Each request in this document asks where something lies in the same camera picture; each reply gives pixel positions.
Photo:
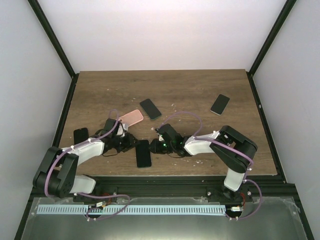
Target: phone case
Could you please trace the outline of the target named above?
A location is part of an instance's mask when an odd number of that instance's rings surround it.
[[[143,119],[144,116],[138,109],[119,117],[119,121],[123,124],[127,124],[129,127],[141,122]]]

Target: wooden table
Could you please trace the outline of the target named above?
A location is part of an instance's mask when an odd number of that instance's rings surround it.
[[[219,94],[230,101],[221,116],[210,112]],[[150,98],[162,113],[151,121],[139,102]],[[129,128],[137,139],[157,137],[153,128],[177,111],[199,115],[203,128],[199,135],[219,131],[230,125],[258,145],[252,175],[276,175],[267,138],[245,70],[155,70],[155,71],[82,71],[74,91],[60,147],[74,143],[73,131],[88,128],[92,135],[103,128],[108,113],[117,109],[119,116],[139,109],[144,120]],[[192,135],[200,126],[192,115],[182,114],[168,122],[181,135]],[[91,176],[194,176],[225,175],[226,165],[215,154],[171,158],[152,154],[152,167],[137,168],[136,151],[117,156],[94,157],[81,164],[78,174]]]

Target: purple cable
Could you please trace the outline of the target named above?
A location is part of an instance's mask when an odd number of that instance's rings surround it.
[[[178,111],[178,112],[172,114],[172,115],[169,116],[163,123],[161,123],[160,127],[158,127],[158,128],[161,128],[168,120],[172,119],[175,115],[178,115],[178,114],[190,114],[190,115],[196,117],[196,118],[199,120],[199,122],[200,122],[200,127],[199,127],[199,129],[193,134],[193,136],[197,135],[197,134],[200,132],[200,130],[202,129],[202,126],[203,126],[203,125],[202,125],[201,118],[200,118],[198,115],[196,115],[195,113],[189,112],[189,111]]]
[[[252,183],[252,184],[254,184],[254,185],[256,186],[256,188],[258,189],[258,192],[259,192],[260,200],[259,200],[258,206],[256,207],[256,209],[255,209],[252,213],[250,213],[249,215],[244,216],[244,217],[239,217],[238,220],[247,219],[247,218],[253,216],[256,212],[258,212],[258,210],[260,209],[261,204],[262,204],[262,192],[261,192],[261,189],[260,189],[260,187],[258,186],[258,184],[257,184],[255,181],[250,180],[250,179],[244,180],[244,183],[247,183],[247,182]],[[225,214],[225,216],[226,216],[227,218],[229,218],[229,219],[232,219],[232,217],[228,216],[227,214]]]
[[[109,219],[109,218],[112,218],[112,217],[118,215],[119,213],[121,213],[123,210],[125,210],[129,206],[130,200],[131,200],[130,197],[128,195],[126,195],[126,194],[118,194],[118,195],[110,195],[110,196],[93,196],[93,195],[90,195],[90,194],[79,192],[78,195],[81,195],[81,196],[84,196],[84,197],[88,197],[88,198],[92,198],[92,199],[112,199],[112,198],[120,198],[120,197],[125,197],[125,198],[128,199],[128,203],[123,208],[121,208],[119,211],[117,211],[114,214],[111,214],[109,216],[106,216],[106,217],[96,218],[97,220]],[[88,211],[85,214],[87,219],[90,219],[89,213],[94,209],[100,209],[100,208],[94,207],[94,208],[88,209]]]
[[[254,161],[253,161],[250,157],[248,157],[247,155],[243,154],[242,152],[240,152],[240,151],[238,151],[238,150],[236,150],[236,149],[234,149],[234,148],[232,148],[232,147],[229,147],[229,146],[227,146],[227,145],[224,145],[224,144],[221,143],[221,142],[218,142],[218,141],[213,140],[213,139],[211,139],[211,138],[199,138],[199,137],[197,137],[197,136],[195,136],[194,139],[195,139],[195,140],[200,140],[200,141],[211,142],[211,143],[213,143],[213,144],[215,144],[215,145],[218,145],[218,146],[220,146],[220,147],[223,147],[223,148],[225,148],[225,149],[227,149],[227,150],[229,150],[229,151],[231,151],[231,152],[234,152],[235,154],[238,154],[238,155],[240,155],[241,157],[247,159],[247,160],[250,162],[249,166],[250,166],[251,168],[252,168],[252,166],[254,165]]]
[[[115,128],[116,128],[116,126],[117,126],[117,124],[118,124],[118,121],[119,121],[119,113],[118,113],[118,111],[117,111],[116,109],[112,109],[112,110],[109,112],[109,116],[108,116],[109,118],[110,118],[110,115],[111,115],[111,113],[112,113],[113,111],[116,111],[116,120],[115,120],[114,126],[113,126],[113,127],[111,128],[111,130],[108,131],[106,134],[104,134],[104,135],[96,138],[95,140],[93,140],[93,141],[92,141],[93,143],[94,143],[95,141],[97,141],[97,140],[100,140],[100,139],[108,136],[110,133],[112,133],[112,132],[115,130]],[[76,149],[76,148],[78,148],[78,147],[81,147],[81,146],[84,145],[84,144],[89,143],[89,142],[90,142],[89,140],[85,140],[85,141],[83,141],[83,142],[80,142],[80,143],[74,145],[73,148]],[[45,183],[44,183],[44,194],[45,194],[48,198],[53,197],[53,196],[51,196],[51,195],[49,194],[49,192],[48,192],[49,180],[50,180],[50,177],[51,177],[51,175],[52,175],[52,172],[54,171],[54,168],[56,167],[56,165],[58,164],[58,162],[60,161],[60,159],[61,159],[64,155],[66,155],[70,150],[72,150],[71,147],[68,148],[67,150],[65,150],[64,152],[62,152],[59,156],[57,156],[56,159],[55,159],[55,161],[53,162],[52,166],[50,167],[50,169],[49,169],[49,171],[48,171],[48,174],[47,174],[47,176],[46,176]]]

